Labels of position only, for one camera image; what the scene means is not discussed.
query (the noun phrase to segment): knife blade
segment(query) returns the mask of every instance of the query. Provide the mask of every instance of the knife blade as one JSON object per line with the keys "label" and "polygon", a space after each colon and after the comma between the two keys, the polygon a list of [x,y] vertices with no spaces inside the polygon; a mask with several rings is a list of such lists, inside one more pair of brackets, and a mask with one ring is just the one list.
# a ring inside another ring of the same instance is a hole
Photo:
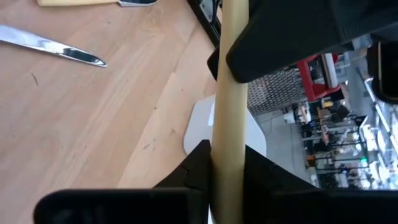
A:
{"label": "knife blade", "polygon": [[48,52],[71,60],[88,63],[90,65],[106,67],[106,63],[103,60],[85,52],[84,50],[2,24],[0,24],[0,41]]}
{"label": "knife blade", "polygon": [[40,6],[82,6],[118,2],[122,7],[151,6],[157,0],[37,0]]}

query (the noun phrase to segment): metal grid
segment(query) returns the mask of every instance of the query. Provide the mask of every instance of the metal grid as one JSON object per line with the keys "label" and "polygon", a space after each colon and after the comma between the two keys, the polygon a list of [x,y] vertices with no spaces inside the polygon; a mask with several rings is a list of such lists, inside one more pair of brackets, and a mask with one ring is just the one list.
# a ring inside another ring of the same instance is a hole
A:
{"label": "metal grid", "polygon": [[260,115],[305,100],[297,68],[279,70],[249,83],[248,109]]}

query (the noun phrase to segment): wood grain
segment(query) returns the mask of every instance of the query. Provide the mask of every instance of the wood grain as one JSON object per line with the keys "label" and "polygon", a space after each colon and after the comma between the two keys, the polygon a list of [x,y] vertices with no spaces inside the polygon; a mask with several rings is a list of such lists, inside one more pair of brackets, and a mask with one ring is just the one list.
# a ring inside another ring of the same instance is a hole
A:
{"label": "wood grain", "polygon": [[65,188],[152,187],[184,158],[213,46],[184,0],[153,7],[0,2],[0,23],[79,47],[99,68],[0,43],[1,223]]}

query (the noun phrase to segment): wooden stick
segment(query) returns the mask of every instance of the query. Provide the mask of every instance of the wooden stick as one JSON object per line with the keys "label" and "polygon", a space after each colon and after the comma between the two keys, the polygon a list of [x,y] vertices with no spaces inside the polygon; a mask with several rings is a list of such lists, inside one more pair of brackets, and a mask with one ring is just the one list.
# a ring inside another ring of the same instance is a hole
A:
{"label": "wooden stick", "polygon": [[211,143],[215,175],[211,209],[217,224],[243,223],[248,85],[235,81],[225,57],[248,20],[248,0],[223,1],[218,91]]}

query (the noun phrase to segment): floor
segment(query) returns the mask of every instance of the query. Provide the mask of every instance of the floor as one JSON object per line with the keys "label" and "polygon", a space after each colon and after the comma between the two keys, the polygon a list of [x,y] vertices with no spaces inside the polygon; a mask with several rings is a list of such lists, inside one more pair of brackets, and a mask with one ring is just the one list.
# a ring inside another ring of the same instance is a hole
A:
{"label": "floor", "polygon": [[305,150],[295,124],[286,124],[281,111],[257,117],[267,140],[267,158],[290,173],[311,182],[305,168]]}
{"label": "floor", "polygon": [[1,43],[1,223],[32,222],[65,188],[152,187],[184,158],[196,101],[215,92],[213,46],[185,0],[41,8],[0,2],[0,24],[70,43],[97,68]]}

